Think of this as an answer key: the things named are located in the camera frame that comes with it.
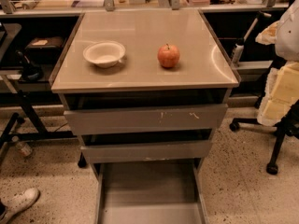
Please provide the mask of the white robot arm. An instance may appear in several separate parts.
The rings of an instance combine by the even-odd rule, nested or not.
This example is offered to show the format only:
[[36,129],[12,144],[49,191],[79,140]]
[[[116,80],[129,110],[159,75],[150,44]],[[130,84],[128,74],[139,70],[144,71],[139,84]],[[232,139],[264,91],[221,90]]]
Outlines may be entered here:
[[277,56],[287,62],[281,68],[271,68],[266,78],[265,96],[258,110],[257,120],[264,126],[274,126],[287,115],[299,100],[299,8],[292,4],[261,33],[255,41],[275,45]]

